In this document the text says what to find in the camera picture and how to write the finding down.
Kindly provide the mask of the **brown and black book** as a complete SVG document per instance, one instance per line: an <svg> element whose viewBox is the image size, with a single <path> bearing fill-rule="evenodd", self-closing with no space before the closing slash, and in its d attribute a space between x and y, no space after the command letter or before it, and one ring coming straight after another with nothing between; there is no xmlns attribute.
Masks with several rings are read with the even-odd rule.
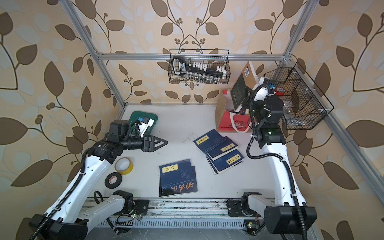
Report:
<svg viewBox="0 0 384 240"><path fill-rule="evenodd" d="M248 61L231 89L231 98L235 113L238 113L241 110L243 101L249 95L248 89L255 90L258 83L259 78L256 74L256 70L252 62Z"/></svg>

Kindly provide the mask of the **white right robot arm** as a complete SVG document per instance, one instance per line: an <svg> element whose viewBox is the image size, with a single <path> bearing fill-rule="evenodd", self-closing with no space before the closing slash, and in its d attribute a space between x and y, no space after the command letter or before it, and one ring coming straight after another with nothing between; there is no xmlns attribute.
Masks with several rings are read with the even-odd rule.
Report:
<svg viewBox="0 0 384 240"><path fill-rule="evenodd" d="M270 234L301 235L308 239L308 230L317 219L314 207L309 207L299 190L289 163L284 134L279 126L283 101L269 93L250 99L252 135L247 146L251 160L267 160L274 179L275 198L266 199L260 193L246 192L242 197L243 211L257 213L264 219Z"/></svg>

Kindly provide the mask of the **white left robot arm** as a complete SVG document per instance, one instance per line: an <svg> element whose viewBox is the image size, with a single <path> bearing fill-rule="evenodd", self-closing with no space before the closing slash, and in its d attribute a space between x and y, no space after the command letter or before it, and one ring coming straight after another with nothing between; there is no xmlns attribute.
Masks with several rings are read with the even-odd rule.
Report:
<svg viewBox="0 0 384 240"><path fill-rule="evenodd" d="M133 195L120 190L88 211L81 212L81 209L96 183L123 151L152 153L167 143L151 135L131 136L129 121L113 121L104 138L86 149L80 171L58 200L43 215L36 214L31 218L29 227L33 234L30 239L83 240L93 228L110 216L133 212Z"/></svg>

